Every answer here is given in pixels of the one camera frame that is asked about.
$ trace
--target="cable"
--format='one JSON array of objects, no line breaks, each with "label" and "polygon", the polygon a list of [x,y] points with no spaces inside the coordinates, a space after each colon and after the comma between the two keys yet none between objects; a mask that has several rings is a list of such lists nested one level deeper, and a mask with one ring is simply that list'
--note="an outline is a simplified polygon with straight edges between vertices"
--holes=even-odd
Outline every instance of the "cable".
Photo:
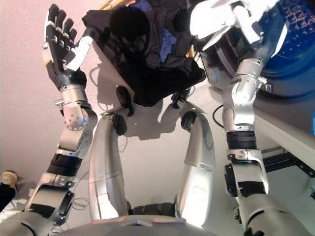
[{"label": "cable", "polygon": [[89,204],[90,202],[87,198],[76,198],[72,203],[72,208],[75,210],[85,210],[85,208],[87,208]]},{"label": "cable", "polygon": [[220,109],[221,107],[223,107],[223,104],[220,105],[220,106],[218,106],[218,107],[213,111],[213,113],[212,113],[212,119],[213,119],[213,121],[214,121],[218,126],[220,126],[221,128],[224,129],[224,126],[221,125],[221,124],[216,120],[216,118],[215,118],[216,112],[217,112],[218,109]]},{"label": "cable", "polygon": [[79,179],[78,183],[75,185],[74,189],[73,189],[73,192],[77,189],[80,181],[88,174],[89,171],[86,171],[86,173]]}]

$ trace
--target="wire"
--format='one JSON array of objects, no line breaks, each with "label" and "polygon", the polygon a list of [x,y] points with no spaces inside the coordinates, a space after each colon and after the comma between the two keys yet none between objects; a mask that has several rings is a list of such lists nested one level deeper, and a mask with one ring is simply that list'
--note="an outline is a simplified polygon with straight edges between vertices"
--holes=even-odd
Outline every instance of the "wire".
[{"label": "wire", "polygon": [[85,208],[87,208],[89,204],[90,202],[87,198],[76,198],[72,203],[72,208],[75,210],[85,210]]},{"label": "wire", "polygon": [[78,183],[75,185],[74,189],[73,189],[73,192],[77,189],[80,181],[88,174],[89,171],[86,171],[86,173],[79,179]]},{"label": "wire", "polygon": [[195,86],[192,86],[192,87],[190,87],[190,89],[193,89],[193,90],[192,90],[192,92],[189,92],[189,94],[188,94],[187,98],[189,98],[190,96],[192,96],[192,95],[193,95],[193,93],[194,93],[194,92],[195,92],[195,90],[196,90],[196,87],[195,87]]},{"label": "wire", "polygon": [[123,150],[122,150],[122,151],[119,151],[119,152],[123,153],[123,152],[125,151],[127,145],[128,145],[128,137],[126,137],[126,145],[124,146]]},{"label": "wire", "polygon": [[224,129],[224,126],[221,125],[221,124],[216,120],[216,118],[215,118],[216,112],[217,112],[218,109],[220,109],[221,107],[223,107],[223,104],[220,105],[220,106],[218,106],[218,107],[213,111],[213,113],[212,113],[212,119],[213,119],[213,121],[214,121],[218,126],[220,126],[221,128]]},{"label": "wire", "polygon": [[67,226],[66,229],[63,229],[61,226],[53,227],[51,229],[51,231],[48,233],[48,236],[59,234],[59,233],[62,233],[63,231],[68,230],[69,229],[69,225],[67,224],[67,222],[65,222],[65,225]]}]

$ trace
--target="white machine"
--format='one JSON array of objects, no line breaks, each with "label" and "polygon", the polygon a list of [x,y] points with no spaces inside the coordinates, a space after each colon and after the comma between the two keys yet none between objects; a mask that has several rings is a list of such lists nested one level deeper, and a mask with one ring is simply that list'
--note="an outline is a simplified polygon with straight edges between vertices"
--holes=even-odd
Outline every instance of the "white machine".
[{"label": "white machine", "polygon": [[[236,1],[225,2],[231,7]],[[272,10],[276,17],[277,8]],[[86,77],[79,66],[95,32],[86,29],[79,43],[74,45],[73,21],[68,19],[63,27],[65,17],[65,12],[56,5],[50,7],[45,22],[43,52],[49,77],[62,94],[62,100],[56,105],[64,118],[63,133],[51,164],[25,210],[0,224],[3,236],[44,236],[67,220],[74,199],[71,188],[92,143],[97,116],[88,103],[84,91]],[[275,24],[279,36],[283,26],[282,21]],[[256,147],[252,104],[256,91],[266,83],[260,73],[277,44],[270,42],[267,36],[257,35],[259,40],[251,56],[241,61],[223,95],[223,123],[229,146],[227,157],[231,161],[225,167],[227,191],[238,202],[244,235],[310,236],[304,226],[268,194],[261,151]],[[129,215],[117,138],[126,132],[125,120],[133,115],[133,108],[124,87],[117,88],[117,96],[121,107],[102,114],[92,144],[89,177],[92,223],[59,235],[214,235],[201,228],[210,210],[215,170],[212,134],[202,111],[186,101],[187,91],[174,96],[182,128],[190,133],[182,184],[174,203],[174,217],[165,216],[169,214],[163,214],[163,209],[160,215]]]}]

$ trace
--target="black cloth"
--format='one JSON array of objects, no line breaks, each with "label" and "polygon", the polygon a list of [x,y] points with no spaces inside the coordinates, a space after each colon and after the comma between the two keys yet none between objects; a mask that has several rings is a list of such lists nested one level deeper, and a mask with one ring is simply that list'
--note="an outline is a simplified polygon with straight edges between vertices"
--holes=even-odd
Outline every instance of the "black cloth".
[{"label": "black cloth", "polygon": [[[194,40],[183,26],[183,21],[189,22],[186,0],[148,2],[152,10],[146,12],[120,6],[110,11],[90,10],[82,19],[97,32],[96,43],[135,92],[134,102],[142,106],[153,106],[205,79],[204,70],[185,57]],[[165,62],[160,61],[163,30],[176,38]]]},{"label": "black cloth", "polygon": [[10,188],[10,185],[0,184],[0,211],[14,198],[15,190]]}]

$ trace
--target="robot finger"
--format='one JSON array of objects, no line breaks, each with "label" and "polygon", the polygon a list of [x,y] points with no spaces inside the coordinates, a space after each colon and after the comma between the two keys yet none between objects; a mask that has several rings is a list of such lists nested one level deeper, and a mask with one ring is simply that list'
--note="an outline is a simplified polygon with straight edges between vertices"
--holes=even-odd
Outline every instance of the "robot finger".
[{"label": "robot finger", "polygon": [[63,28],[63,21],[66,17],[66,13],[64,10],[60,10],[58,15],[57,15],[57,19],[56,19],[56,30],[58,31],[62,31]]},{"label": "robot finger", "polygon": [[75,39],[75,36],[77,36],[77,31],[75,29],[72,29],[70,31],[70,35],[69,35],[69,39],[70,41],[73,43],[73,47],[74,47],[74,39]]},{"label": "robot finger", "polygon": [[63,27],[63,34],[64,34],[64,36],[69,37],[70,29],[71,29],[72,26],[73,26],[73,20],[68,18],[66,20],[65,24],[64,24],[64,27]]}]

